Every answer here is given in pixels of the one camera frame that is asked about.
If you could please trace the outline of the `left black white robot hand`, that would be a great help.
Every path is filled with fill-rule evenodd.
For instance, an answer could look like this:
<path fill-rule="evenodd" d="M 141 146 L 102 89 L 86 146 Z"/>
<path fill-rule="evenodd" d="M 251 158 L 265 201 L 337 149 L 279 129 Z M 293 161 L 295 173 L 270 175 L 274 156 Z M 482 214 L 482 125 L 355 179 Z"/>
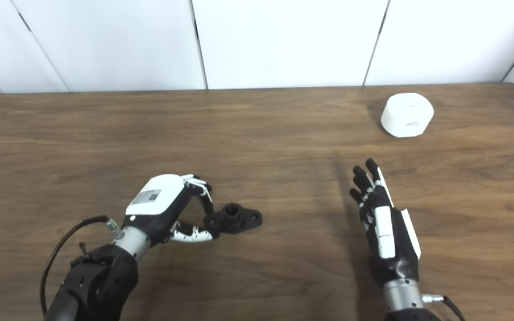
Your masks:
<path fill-rule="evenodd" d="M 185 243 L 218 239 L 218 232 L 179 220 L 194 196 L 200 197 L 205 214 L 212 214 L 210 191 L 211 186 L 194 174 L 152 177 L 127 206 L 122 227 L 143 232 L 151 247 L 172 239 Z"/>

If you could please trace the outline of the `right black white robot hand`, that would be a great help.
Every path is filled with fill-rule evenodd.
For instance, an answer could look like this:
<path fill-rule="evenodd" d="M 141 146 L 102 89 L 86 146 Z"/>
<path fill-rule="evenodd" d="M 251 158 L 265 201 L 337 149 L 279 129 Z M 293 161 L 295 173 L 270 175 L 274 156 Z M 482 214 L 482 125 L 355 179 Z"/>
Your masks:
<path fill-rule="evenodd" d="M 349 191 L 358 205 L 361 226 L 369 243 L 369 268 L 380 286 L 396 279 L 419 280 L 422 253 L 408 209 L 392 200 L 380 166 L 372 158 L 353 167 Z"/>

